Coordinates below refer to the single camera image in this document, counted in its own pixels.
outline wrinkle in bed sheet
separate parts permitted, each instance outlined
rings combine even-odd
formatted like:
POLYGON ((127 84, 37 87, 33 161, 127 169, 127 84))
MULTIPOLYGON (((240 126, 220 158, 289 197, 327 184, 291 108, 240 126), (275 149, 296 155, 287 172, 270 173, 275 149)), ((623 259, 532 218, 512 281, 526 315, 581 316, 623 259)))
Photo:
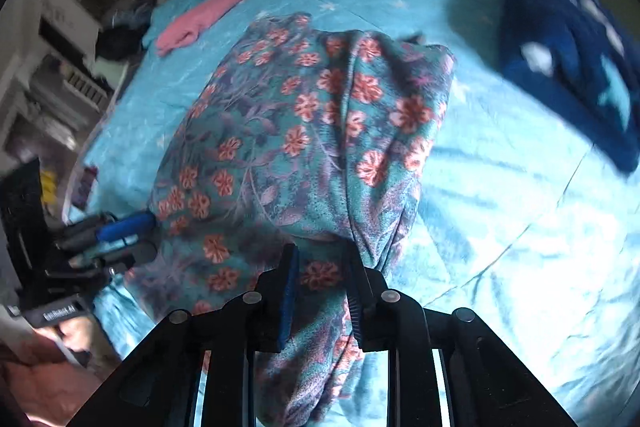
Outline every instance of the wrinkle in bed sheet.
MULTIPOLYGON (((156 10, 151 50, 172 17, 201 1, 156 10)), ((100 168, 92 210, 124 214, 146 204, 175 129, 256 17, 305 11, 320 30, 374 29, 366 20, 393 38, 422 31, 456 55, 458 79, 403 249, 407 266, 419 259, 424 269, 395 271, 389 285, 441 311, 475 309, 580 427, 608 425, 640 375, 638 176, 620 178, 590 142, 495 72, 501 5, 246 0, 189 48, 147 54, 87 157, 100 168)), ((125 293, 116 284, 102 298, 125 293)), ((127 302, 127 320, 148 322, 127 302)), ((109 307, 98 303, 96 312, 125 354, 138 339, 109 307)), ((384 360, 366 356, 356 392, 338 400, 326 425, 383 424, 384 360)))

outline folded floral garment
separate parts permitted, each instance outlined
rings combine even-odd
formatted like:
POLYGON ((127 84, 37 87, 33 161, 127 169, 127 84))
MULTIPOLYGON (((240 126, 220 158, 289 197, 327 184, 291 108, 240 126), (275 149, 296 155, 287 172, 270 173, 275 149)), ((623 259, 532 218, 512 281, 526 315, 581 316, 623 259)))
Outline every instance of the folded floral garment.
POLYGON ((319 420, 359 378, 340 254, 389 273, 415 217, 422 167, 447 108, 454 59, 310 16, 260 19, 212 74, 162 160, 150 207, 163 241, 127 285, 156 321, 254 288, 284 244, 302 266, 291 337, 257 357, 265 425, 319 420))

